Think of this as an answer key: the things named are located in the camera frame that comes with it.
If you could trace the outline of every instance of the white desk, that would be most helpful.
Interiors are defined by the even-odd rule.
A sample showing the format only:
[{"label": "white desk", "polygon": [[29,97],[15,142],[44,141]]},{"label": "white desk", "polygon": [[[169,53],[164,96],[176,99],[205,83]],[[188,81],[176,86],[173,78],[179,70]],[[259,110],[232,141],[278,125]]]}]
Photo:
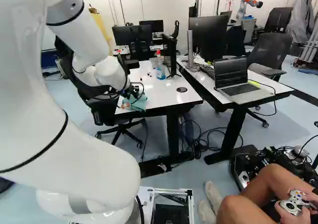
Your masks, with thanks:
[{"label": "white desk", "polygon": [[[146,101],[147,110],[186,103],[203,102],[203,99],[183,76],[174,76],[159,80],[156,77],[156,70],[153,69],[151,61],[141,61],[139,65],[140,67],[138,69],[130,69],[128,77],[131,82],[141,82],[144,85],[145,95],[148,97]],[[168,76],[170,73],[167,68],[165,69],[165,74]],[[176,89],[178,87],[186,87],[188,90],[186,92],[177,92]],[[118,106],[122,105],[122,101],[123,97],[120,97]],[[131,112],[131,110],[117,108],[115,115],[127,112]]]},{"label": "white desk", "polygon": [[[256,74],[252,71],[247,71],[248,79],[272,86],[273,88],[275,88],[276,94],[272,97],[256,100],[247,104],[238,105],[227,99],[218,91],[214,90],[214,80],[207,76],[204,72],[192,72],[187,69],[187,63],[182,62],[182,60],[185,59],[187,59],[186,56],[180,56],[177,58],[177,62],[180,65],[179,70],[196,89],[200,96],[203,97],[217,112],[224,112],[227,109],[233,109],[233,113],[231,115],[231,119],[227,126],[227,130],[222,142],[221,151],[219,153],[205,156],[204,161],[207,164],[214,164],[220,161],[227,160],[238,153],[256,152],[257,149],[252,145],[234,149],[234,145],[238,139],[246,114],[249,114],[256,119],[262,120],[263,123],[266,122],[264,119],[257,117],[248,108],[288,97],[292,93],[293,89],[281,83],[275,82],[267,77]],[[197,56],[195,58],[195,62],[199,64],[205,64],[204,60],[200,56]],[[265,90],[273,92],[273,89],[270,87],[261,84],[259,86]]]},{"label": "white desk", "polygon": [[[193,158],[192,152],[185,151],[180,153],[180,124],[178,119],[179,116],[188,112],[193,106],[202,104],[203,99],[183,76],[174,76],[159,80],[156,77],[156,70],[153,69],[151,61],[142,61],[139,64],[139,68],[130,69],[128,77],[131,82],[142,82],[144,85],[145,95],[148,97],[146,111],[140,112],[117,108],[114,116],[117,119],[166,116],[169,156],[140,163],[142,176],[145,177],[163,173],[163,170],[158,168],[160,164],[164,164],[167,167],[167,171],[171,171],[172,164]],[[178,92],[178,87],[186,87],[187,91]],[[118,106],[122,105],[122,100],[122,97],[118,99]]]},{"label": "white desk", "polygon": [[[182,60],[185,60],[185,59],[187,59],[187,56],[180,56],[177,58],[177,63],[179,65],[181,65],[183,68],[185,68],[187,70],[187,72],[189,74],[191,74],[191,76],[193,76],[200,84],[202,84],[222,104],[233,103],[227,97],[223,96],[221,93],[214,90],[214,87],[215,87],[214,80],[212,78],[210,78],[208,75],[206,75],[204,72],[199,71],[199,72],[194,73],[194,72],[191,72],[190,70],[188,70],[186,68],[187,63],[182,62]],[[200,56],[197,56],[194,61],[198,64],[206,64]],[[267,77],[264,77],[262,75],[259,75],[253,71],[247,70],[247,74],[248,74],[248,79],[258,81],[260,83],[263,83],[263,84],[266,84],[266,85],[269,85],[269,86],[272,86],[273,88],[275,88],[276,94],[293,91],[293,89],[291,89],[290,87],[285,86],[279,82],[276,82],[276,81],[269,79]],[[273,89],[270,87],[263,86],[261,84],[259,86],[265,90],[273,92]]]},{"label": "white desk", "polygon": [[[150,51],[156,51],[157,49],[162,50],[163,45],[161,44],[161,45],[150,46]],[[128,45],[115,46],[115,49],[113,50],[113,55],[116,56],[118,54],[122,54],[122,55],[130,54],[129,46]]]}]

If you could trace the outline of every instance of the laptop screen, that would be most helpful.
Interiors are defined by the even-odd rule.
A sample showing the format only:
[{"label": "laptop screen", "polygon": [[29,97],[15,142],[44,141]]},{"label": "laptop screen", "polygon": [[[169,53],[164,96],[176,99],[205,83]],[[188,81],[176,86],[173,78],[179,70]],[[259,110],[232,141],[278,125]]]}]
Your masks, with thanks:
[{"label": "laptop screen", "polygon": [[214,62],[215,88],[247,82],[246,57],[225,59]]}]

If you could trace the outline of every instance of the knee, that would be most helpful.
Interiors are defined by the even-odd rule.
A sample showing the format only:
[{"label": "knee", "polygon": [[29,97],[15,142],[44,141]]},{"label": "knee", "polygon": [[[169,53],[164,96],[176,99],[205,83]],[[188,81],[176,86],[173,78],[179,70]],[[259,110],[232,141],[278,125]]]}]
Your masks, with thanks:
[{"label": "knee", "polygon": [[220,206],[220,210],[222,211],[235,211],[237,210],[242,202],[244,201],[245,197],[243,196],[236,196],[236,195],[230,195],[226,196]]},{"label": "knee", "polygon": [[267,165],[266,167],[264,167],[259,175],[264,175],[267,178],[269,177],[276,177],[277,175],[280,175],[282,169],[284,169],[282,166],[275,164],[275,163],[271,163],[269,165]]}]

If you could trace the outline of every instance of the desk surface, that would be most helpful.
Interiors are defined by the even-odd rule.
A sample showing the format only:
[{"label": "desk surface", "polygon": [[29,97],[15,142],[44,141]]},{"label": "desk surface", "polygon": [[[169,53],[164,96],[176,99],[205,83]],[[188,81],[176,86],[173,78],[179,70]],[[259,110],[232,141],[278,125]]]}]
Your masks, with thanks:
[{"label": "desk surface", "polygon": [[[145,95],[148,97],[146,101],[146,109],[159,107],[169,107],[173,105],[181,105],[187,103],[200,104],[203,99],[192,88],[188,81],[183,77],[174,76],[164,80],[159,80],[156,77],[156,70],[153,69],[151,61],[139,62],[138,69],[131,69],[128,75],[131,82],[142,82],[145,87]],[[186,92],[177,92],[178,87],[186,87]],[[119,97],[118,106],[122,105],[123,97]],[[131,112],[131,110],[117,108],[115,114]]]},{"label": "desk surface", "polygon": [[[128,45],[123,45],[123,46],[115,46],[115,49],[120,49],[121,52],[119,53],[117,50],[113,51],[113,55],[118,55],[118,54],[130,54],[129,51],[129,46]],[[150,46],[151,51],[156,51],[157,49],[163,49],[163,45],[152,45]]]},{"label": "desk surface", "polygon": [[[194,72],[191,72],[190,70],[188,70],[186,68],[187,63],[182,62],[182,60],[184,60],[184,59],[187,59],[187,56],[179,56],[177,58],[178,64],[181,65],[183,68],[185,68],[187,70],[187,72],[189,74],[191,74],[200,84],[202,84],[215,98],[217,98],[222,104],[233,103],[227,97],[223,96],[221,93],[214,90],[214,87],[215,87],[214,80],[212,78],[210,78],[209,76],[207,76],[204,72],[199,71],[199,72],[194,73]],[[195,62],[199,63],[199,64],[205,64],[204,60],[200,56],[197,56],[195,58]],[[272,79],[269,79],[267,77],[259,75],[255,72],[250,71],[250,70],[247,70],[247,73],[248,73],[248,79],[258,81],[258,82],[261,82],[263,84],[272,86],[273,88],[275,88],[276,94],[293,91],[293,89],[291,89],[288,86],[285,86],[279,82],[273,81]],[[265,90],[273,92],[273,89],[270,87],[267,87],[267,86],[264,86],[261,84],[259,86]]]}]

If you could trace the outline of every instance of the green cloth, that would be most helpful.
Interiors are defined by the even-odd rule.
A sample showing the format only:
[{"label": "green cloth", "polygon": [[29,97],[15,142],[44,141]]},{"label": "green cloth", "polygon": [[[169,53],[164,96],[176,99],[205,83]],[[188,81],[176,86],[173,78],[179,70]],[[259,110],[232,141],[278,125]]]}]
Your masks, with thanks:
[{"label": "green cloth", "polygon": [[130,96],[129,99],[125,98],[123,100],[123,104],[129,103],[132,104],[134,101],[136,101],[134,104],[132,104],[130,106],[130,110],[134,110],[134,111],[146,111],[146,101],[147,101],[148,97],[146,95],[142,95],[140,97],[140,99],[138,101],[136,101],[137,99],[134,96]]}]

